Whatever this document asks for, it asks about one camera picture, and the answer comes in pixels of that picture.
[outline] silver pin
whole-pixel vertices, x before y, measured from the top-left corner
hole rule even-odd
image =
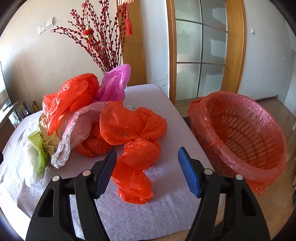
[[[213,171],[211,169],[205,169],[205,174],[212,175]]]
[[[83,176],[89,176],[91,174],[91,171],[90,170],[85,170],[82,175]]]
[[[54,176],[54,177],[52,178],[52,180],[53,180],[54,182],[58,181],[58,180],[59,180],[59,176]]]
[[[240,180],[240,181],[244,179],[243,176],[240,175],[240,174],[237,174],[237,175],[235,176],[235,178],[236,178],[237,180]]]

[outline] beige wall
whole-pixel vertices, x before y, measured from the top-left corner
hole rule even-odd
[[[36,101],[42,108],[46,94],[56,92],[66,80],[83,73],[93,73],[99,80],[99,67],[79,45],[67,37],[50,32],[38,35],[38,26],[54,17],[54,24],[70,27],[70,10],[81,12],[83,0],[27,0],[13,16],[0,37],[0,61],[12,102],[25,100],[32,108]],[[100,12],[98,0],[92,1]],[[116,1],[110,1],[110,15]]]

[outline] orange-red plastic bag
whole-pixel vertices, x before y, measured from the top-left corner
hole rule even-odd
[[[125,143],[112,174],[119,196],[130,203],[148,202],[153,197],[152,184],[143,170],[159,158],[161,148],[157,140],[166,133],[166,120],[143,107],[132,111],[122,102],[109,102],[101,111],[100,129],[109,144]]]
[[[94,74],[82,74],[66,81],[58,92],[44,96],[42,107],[48,135],[51,136],[58,128],[68,111],[75,112],[91,104],[98,90],[97,77]]]
[[[241,174],[263,194],[282,173],[285,137],[271,115],[252,99],[218,91],[192,102],[191,129],[218,174]]]
[[[100,123],[94,123],[91,127],[89,137],[78,144],[74,149],[82,156],[94,157],[110,151],[111,145],[101,136]]]

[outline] frosted glass pane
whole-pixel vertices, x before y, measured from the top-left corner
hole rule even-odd
[[[223,79],[223,71],[224,66],[222,65],[202,64],[198,97],[206,96],[220,90]]]
[[[196,98],[200,64],[177,64],[176,100]]]
[[[200,62],[202,26],[197,23],[176,21],[177,62]]]
[[[221,0],[202,0],[203,23],[226,30],[225,2]]]
[[[226,55],[227,33],[204,26],[204,48],[202,61],[224,64]]]
[[[202,22],[200,0],[175,0],[176,18]]]

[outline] dried flower arrangement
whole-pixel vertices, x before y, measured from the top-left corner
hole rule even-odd
[[[68,22],[75,30],[57,26],[52,32],[72,38],[88,52],[102,71],[108,72],[121,64],[125,37],[132,34],[127,12],[129,2],[124,1],[118,7],[114,20],[110,19],[108,12],[110,0],[99,0],[99,3],[102,5],[99,17],[93,5],[86,0],[82,4],[82,16],[76,10],[71,10],[75,21]]]

